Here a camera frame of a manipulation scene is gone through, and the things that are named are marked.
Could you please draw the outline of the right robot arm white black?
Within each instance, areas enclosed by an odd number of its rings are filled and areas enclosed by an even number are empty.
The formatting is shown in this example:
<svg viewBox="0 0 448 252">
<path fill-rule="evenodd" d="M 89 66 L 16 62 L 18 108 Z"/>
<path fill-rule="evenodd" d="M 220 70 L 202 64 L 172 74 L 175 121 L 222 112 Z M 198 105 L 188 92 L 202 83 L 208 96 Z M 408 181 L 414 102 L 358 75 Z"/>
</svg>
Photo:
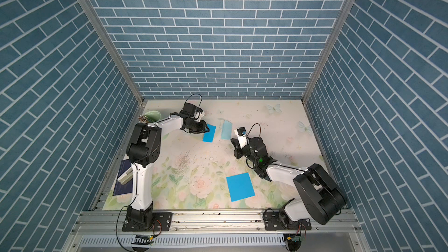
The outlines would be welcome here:
<svg viewBox="0 0 448 252">
<path fill-rule="evenodd" d="M 320 164 L 314 163 L 305 169 L 281 164 L 269 156 L 260 137 L 242 135 L 232 138 L 231 144 L 235 158 L 251 161 L 252 169 L 261 179 L 297 190 L 299 198 L 289 200 L 276 214 L 285 228 L 291 229 L 299 220 L 309 218 L 325 225 L 346 206 L 346 194 Z"/>
</svg>

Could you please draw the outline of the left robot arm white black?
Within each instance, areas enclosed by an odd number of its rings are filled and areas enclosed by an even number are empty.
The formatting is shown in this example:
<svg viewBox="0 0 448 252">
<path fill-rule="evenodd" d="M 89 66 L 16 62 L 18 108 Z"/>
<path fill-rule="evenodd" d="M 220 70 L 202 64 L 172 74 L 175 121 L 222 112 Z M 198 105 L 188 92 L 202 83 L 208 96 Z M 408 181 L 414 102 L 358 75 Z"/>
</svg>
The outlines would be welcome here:
<svg viewBox="0 0 448 252">
<path fill-rule="evenodd" d="M 133 197 L 127 207 L 124 231 L 147 231 L 154 223 L 151 196 L 152 167 L 161 154 L 162 137 L 176 130 L 189 134 L 208 133 L 202 119 L 202 108 L 185 102 L 178 113 L 153 123 L 138 123 L 134 127 L 126 154 L 133 170 Z"/>
</svg>

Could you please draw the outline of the light blue square paper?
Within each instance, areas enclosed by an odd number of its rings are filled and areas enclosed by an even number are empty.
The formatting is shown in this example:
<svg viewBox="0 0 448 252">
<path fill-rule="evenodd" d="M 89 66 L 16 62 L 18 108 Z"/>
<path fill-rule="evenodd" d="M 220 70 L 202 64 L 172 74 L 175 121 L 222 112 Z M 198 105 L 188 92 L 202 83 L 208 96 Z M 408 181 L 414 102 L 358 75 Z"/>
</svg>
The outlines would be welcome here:
<svg viewBox="0 0 448 252">
<path fill-rule="evenodd" d="M 221 133 L 221 139 L 222 140 L 230 140 L 232 136 L 232 123 L 228 120 L 224 120 L 224 123 L 222 125 L 222 133 Z"/>
</svg>

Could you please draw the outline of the blue paper sheet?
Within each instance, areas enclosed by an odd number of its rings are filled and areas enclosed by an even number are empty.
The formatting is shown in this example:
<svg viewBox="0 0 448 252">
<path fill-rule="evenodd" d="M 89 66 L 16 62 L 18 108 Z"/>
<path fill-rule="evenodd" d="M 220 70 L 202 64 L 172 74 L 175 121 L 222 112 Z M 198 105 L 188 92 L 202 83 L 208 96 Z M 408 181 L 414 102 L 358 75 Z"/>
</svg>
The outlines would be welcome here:
<svg viewBox="0 0 448 252">
<path fill-rule="evenodd" d="M 208 132 L 204 133 L 203 141 L 212 143 L 214 140 L 215 132 L 216 132 L 216 126 L 207 124 Z"/>
<path fill-rule="evenodd" d="M 256 195 L 248 173 L 227 177 L 226 182 L 231 202 L 251 198 Z"/>
</svg>

